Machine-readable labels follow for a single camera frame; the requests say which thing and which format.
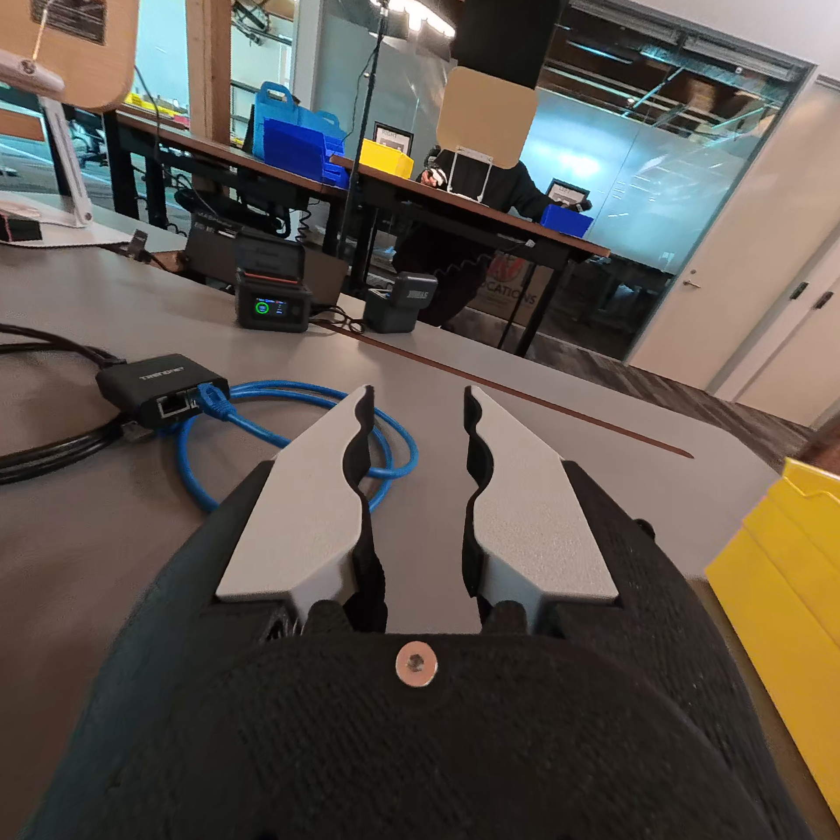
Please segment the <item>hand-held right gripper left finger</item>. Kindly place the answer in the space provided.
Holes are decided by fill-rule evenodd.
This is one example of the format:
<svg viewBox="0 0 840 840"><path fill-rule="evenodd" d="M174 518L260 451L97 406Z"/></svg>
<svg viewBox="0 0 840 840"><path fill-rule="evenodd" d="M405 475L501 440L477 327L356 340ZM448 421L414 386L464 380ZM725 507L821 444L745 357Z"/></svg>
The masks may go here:
<svg viewBox="0 0 840 840"><path fill-rule="evenodd" d="M374 408L373 387L360 386L274 457L219 601L286 602L303 623L316 603L335 601L355 629L385 631L385 575L360 489Z"/></svg>

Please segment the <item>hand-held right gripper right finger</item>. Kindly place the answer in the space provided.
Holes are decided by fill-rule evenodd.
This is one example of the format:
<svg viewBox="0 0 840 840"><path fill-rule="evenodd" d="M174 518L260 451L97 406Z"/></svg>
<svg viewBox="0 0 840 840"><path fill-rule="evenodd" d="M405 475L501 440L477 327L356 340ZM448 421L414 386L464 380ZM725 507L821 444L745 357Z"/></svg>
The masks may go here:
<svg viewBox="0 0 840 840"><path fill-rule="evenodd" d="M461 570L484 627L505 602L536 632L557 603L615 607L620 594L564 459L477 385L465 389L467 470Z"/></svg>

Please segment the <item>black ethernet port adapter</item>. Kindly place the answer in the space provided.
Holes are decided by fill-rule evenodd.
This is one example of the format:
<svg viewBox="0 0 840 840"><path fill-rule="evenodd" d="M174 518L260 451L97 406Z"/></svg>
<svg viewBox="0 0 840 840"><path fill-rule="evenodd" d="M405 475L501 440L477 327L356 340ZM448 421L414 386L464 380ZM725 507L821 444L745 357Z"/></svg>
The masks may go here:
<svg viewBox="0 0 840 840"><path fill-rule="evenodd" d="M182 424L202 412L200 387L212 385L230 397L228 381L220 374L172 353L115 364L96 374L101 396L127 422L158 431Z"/></svg>

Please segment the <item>printed cardboard box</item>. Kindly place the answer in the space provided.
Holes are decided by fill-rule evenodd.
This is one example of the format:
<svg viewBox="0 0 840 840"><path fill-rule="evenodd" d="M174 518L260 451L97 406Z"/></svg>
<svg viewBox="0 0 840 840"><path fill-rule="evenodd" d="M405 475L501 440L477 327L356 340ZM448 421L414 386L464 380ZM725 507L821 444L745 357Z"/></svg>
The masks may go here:
<svg viewBox="0 0 840 840"><path fill-rule="evenodd" d="M523 285L534 269L514 322L525 327L553 276L553 269L535 266L525 259L497 252L490 262L476 296L467 305L479 312L508 321L521 296Z"/></svg>

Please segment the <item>black battery charger block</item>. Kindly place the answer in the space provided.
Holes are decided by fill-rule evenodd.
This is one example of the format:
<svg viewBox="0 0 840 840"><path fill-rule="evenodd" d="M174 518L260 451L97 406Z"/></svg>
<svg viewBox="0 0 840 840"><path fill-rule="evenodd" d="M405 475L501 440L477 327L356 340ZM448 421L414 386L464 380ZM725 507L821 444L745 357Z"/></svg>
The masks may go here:
<svg viewBox="0 0 840 840"><path fill-rule="evenodd" d="M433 275L400 272L386 289L369 288L364 297L362 322L376 333L410 333L421 310L426 309L438 287Z"/></svg>

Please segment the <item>large yellow storage bin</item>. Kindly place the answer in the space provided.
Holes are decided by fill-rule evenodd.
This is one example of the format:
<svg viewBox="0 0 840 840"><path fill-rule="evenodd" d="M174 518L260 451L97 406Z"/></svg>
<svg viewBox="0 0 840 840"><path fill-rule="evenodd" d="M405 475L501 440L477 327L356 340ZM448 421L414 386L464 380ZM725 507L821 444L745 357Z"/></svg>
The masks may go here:
<svg viewBox="0 0 840 840"><path fill-rule="evenodd" d="M839 817L839 478L788 458L707 580Z"/></svg>

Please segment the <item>dark equipment box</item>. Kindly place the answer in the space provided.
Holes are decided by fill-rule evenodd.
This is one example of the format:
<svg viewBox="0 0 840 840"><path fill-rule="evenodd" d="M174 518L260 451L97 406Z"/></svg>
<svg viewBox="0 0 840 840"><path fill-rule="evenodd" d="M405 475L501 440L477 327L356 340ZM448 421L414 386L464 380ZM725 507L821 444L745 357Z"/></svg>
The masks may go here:
<svg viewBox="0 0 840 840"><path fill-rule="evenodd" d="M335 306L348 264L293 240L195 214L183 251L185 270L233 286L239 275L308 289L317 308Z"/></svg>

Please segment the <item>small blue storage bin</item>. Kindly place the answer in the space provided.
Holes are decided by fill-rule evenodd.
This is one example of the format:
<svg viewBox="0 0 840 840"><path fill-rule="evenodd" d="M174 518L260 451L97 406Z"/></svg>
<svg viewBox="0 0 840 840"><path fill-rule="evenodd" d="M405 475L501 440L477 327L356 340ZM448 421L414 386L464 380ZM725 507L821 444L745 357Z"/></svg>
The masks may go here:
<svg viewBox="0 0 840 840"><path fill-rule="evenodd" d="M539 221L544 228L574 238L584 238L593 223L593 217L557 203L548 205Z"/></svg>

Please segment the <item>white double door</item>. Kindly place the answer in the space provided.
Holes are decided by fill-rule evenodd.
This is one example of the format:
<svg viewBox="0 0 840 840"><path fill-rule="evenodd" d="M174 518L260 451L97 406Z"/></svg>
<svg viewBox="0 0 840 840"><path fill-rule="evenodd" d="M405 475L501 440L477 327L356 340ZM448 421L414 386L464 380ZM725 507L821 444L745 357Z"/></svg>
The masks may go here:
<svg viewBox="0 0 840 840"><path fill-rule="evenodd" d="M752 331L716 380L715 397L817 428L838 410L838 230Z"/></svg>

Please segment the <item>wooden desk black legs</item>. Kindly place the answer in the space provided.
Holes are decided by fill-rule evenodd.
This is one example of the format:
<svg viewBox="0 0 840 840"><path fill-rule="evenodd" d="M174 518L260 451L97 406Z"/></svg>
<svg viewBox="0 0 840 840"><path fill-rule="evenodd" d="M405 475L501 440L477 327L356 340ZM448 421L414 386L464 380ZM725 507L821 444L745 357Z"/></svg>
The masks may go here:
<svg viewBox="0 0 840 840"><path fill-rule="evenodd" d="M246 197L273 203L289 210L305 212L312 202L326 203L329 214L322 250L331 257L340 255L340 230L347 191L314 181L256 159L251 154L222 143L193 136L188 131L159 126L157 122L117 108L102 114L107 138L117 144L126 160L131 154L145 159L150 167L146 176L147 205L152 225L167 225L162 196L154 190L164 187L165 168L204 179L218 187L231 187Z"/></svg>
<svg viewBox="0 0 840 840"><path fill-rule="evenodd" d="M534 266L553 270L542 295L518 342L515 354L525 357L538 334L553 295L568 279L573 267L591 257L607 258L608 248L582 238L552 231L516 215L505 214L479 203L435 190L410 179L376 170L351 159L334 155L332 163L345 170L357 170L356 188L344 211L344 221L361 209L360 235L350 265L347 288L361 291L370 267L371 248L379 228L381 212L459 235Z"/></svg>

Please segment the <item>small yellow storage bin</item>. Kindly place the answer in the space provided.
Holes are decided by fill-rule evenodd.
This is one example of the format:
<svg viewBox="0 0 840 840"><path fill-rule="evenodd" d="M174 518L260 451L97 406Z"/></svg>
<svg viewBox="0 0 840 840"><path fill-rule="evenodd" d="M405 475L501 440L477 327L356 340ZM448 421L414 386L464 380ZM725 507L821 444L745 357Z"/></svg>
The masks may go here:
<svg viewBox="0 0 840 840"><path fill-rule="evenodd" d="M378 172L411 180L413 175L413 159L399 149L383 143L363 139L360 166L367 166Z"/></svg>

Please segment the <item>blue stacked storage bins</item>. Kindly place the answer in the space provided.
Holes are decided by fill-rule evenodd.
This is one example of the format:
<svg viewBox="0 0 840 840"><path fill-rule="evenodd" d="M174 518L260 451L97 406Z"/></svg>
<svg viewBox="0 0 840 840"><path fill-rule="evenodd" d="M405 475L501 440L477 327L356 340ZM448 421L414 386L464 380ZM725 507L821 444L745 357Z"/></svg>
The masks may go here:
<svg viewBox="0 0 840 840"><path fill-rule="evenodd" d="M314 129L276 119L264 121L263 161L306 179L346 190L348 172L332 163L334 155L344 155L344 142Z"/></svg>

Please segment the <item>black light stand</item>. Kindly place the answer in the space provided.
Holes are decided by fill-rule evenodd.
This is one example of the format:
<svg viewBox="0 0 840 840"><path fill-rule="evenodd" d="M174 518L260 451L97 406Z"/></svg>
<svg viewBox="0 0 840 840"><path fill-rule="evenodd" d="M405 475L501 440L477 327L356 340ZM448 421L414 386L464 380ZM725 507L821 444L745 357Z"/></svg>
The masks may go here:
<svg viewBox="0 0 840 840"><path fill-rule="evenodd" d="M360 124L360 131L359 131L359 138L358 143L356 146L355 156L353 158L353 164L350 171L350 181L349 187L347 190L345 205L343 209L342 215L342 225L339 233L339 241L337 247L337 257L343 258L344 257L344 250L345 244L347 240L350 220L353 214L353 208L355 204L355 194L357 192L357 187L359 183L359 171L361 167L361 154L364 145L364 139L367 129L367 123L370 118L371 112L371 104L372 99L374 96L375 91L375 79L377 73L377 67L379 64L379 58L382 50L382 41L385 36L385 31L387 29L387 25L389 22L389 16L391 11L391 1L381 1L379 6L379 17L378 17L378 26L376 30L376 37L375 37L375 44L374 49L371 53L371 66L369 68L369 75L367 80L367 88L364 97L364 107L362 111L362 121Z"/></svg>

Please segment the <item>small black block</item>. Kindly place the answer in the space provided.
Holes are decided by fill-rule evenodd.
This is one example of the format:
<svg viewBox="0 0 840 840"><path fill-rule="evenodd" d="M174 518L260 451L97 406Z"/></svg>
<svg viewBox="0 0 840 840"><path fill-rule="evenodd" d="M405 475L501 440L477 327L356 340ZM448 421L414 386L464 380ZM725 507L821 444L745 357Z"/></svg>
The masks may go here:
<svg viewBox="0 0 840 840"><path fill-rule="evenodd" d="M1 243L6 245L30 245L43 242L43 234L37 217L1 210Z"/></svg>

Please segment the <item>white stand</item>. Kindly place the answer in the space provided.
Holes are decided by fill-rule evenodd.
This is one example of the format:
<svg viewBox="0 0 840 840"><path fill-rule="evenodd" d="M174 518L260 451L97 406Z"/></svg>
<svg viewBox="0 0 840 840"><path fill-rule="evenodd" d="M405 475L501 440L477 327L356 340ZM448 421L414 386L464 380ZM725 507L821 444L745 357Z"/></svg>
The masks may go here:
<svg viewBox="0 0 840 840"><path fill-rule="evenodd" d="M92 203L82 179L62 106L65 82L54 71L41 66L35 58L24 58L5 49L1 50L1 79L13 88L32 93L38 98L69 189L74 219L69 227L89 228L93 221Z"/></svg>

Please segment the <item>wooden pillar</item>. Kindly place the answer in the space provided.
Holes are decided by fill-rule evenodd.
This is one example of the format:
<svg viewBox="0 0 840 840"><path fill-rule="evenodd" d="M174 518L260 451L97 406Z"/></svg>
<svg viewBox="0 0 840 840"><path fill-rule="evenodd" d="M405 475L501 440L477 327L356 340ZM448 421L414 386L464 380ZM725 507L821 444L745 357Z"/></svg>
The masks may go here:
<svg viewBox="0 0 840 840"><path fill-rule="evenodd" d="M232 3L185 2L191 132L229 146Z"/></svg>

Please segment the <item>black picture frame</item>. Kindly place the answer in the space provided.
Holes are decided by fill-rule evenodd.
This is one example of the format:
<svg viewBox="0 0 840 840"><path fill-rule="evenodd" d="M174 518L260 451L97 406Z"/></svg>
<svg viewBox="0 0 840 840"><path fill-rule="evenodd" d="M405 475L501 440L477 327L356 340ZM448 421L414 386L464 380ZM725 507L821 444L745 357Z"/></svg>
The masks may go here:
<svg viewBox="0 0 840 840"><path fill-rule="evenodd" d="M414 134L407 130L376 121L372 139L379 145L412 157Z"/></svg>
<svg viewBox="0 0 840 840"><path fill-rule="evenodd" d="M551 202L579 214L592 208L589 190L557 178L552 180L546 195Z"/></svg>

